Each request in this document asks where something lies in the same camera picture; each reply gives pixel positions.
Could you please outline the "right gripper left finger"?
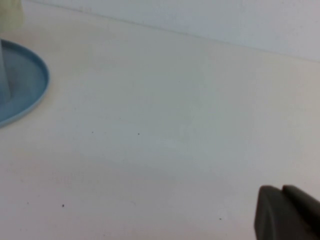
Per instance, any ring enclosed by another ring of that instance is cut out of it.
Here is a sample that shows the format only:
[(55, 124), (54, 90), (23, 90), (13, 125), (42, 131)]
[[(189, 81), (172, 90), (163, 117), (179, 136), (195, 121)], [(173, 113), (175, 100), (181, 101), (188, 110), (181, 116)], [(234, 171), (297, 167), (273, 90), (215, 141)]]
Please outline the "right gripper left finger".
[(263, 185), (258, 192), (254, 231), (257, 240), (318, 240), (320, 218), (303, 218), (283, 188)]

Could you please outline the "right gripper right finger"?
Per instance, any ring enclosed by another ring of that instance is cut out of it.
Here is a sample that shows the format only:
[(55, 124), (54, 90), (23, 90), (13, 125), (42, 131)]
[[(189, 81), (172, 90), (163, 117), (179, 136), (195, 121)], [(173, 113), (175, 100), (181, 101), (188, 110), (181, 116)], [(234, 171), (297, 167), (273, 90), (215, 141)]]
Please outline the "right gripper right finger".
[(282, 191), (303, 218), (320, 217), (320, 202), (314, 197), (293, 185), (284, 185)]

